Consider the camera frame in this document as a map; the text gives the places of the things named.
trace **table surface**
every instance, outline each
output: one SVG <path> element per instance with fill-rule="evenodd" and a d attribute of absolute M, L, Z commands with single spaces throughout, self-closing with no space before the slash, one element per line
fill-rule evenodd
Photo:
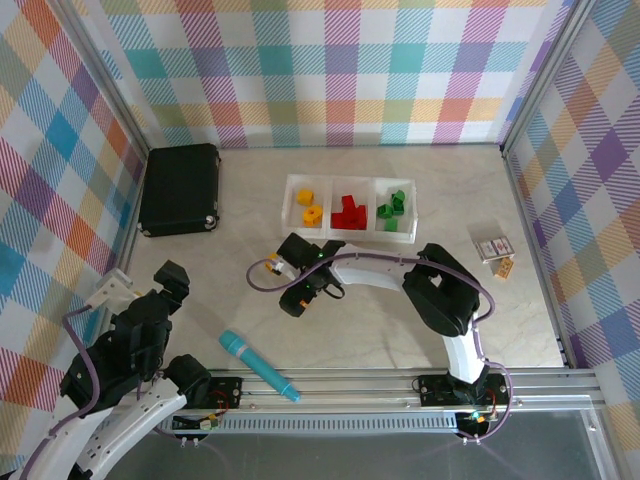
<path fill-rule="evenodd" d="M 231 328 L 276 367 L 448 365 L 442 339 L 424 325 L 405 295 L 349 286 L 343 300 L 320 295 L 303 316 L 292 318 L 278 307 L 279 294 L 249 288 L 247 267 L 283 241 L 287 174 L 304 173 L 415 179 L 416 243 L 360 245 L 415 254 L 427 243 L 441 244 L 496 299 L 495 315 L 480 329 L 487 356 L 512 367 L 562 365 L 496 147 L 229 150 L 222 152 L 222 160 L 221 220 L 215 231 L 159 238 L 138 235 L 135 243 L 128 274 L 138 290 L 157 286 L 153 274 L 167 259 L 185 267 L 191 279 L 191 293 L 172 317 L 165 363 L 190 353 L 208 368 L 240 366 L 217 341 Z M 500 233 L 516 251 L 506 281 L 481 263 L 472 241 Z M 255 280 L 272 286 L 282 281 L 262 269 Z M 480 310 L 486 308 L 483 301 Z"/>

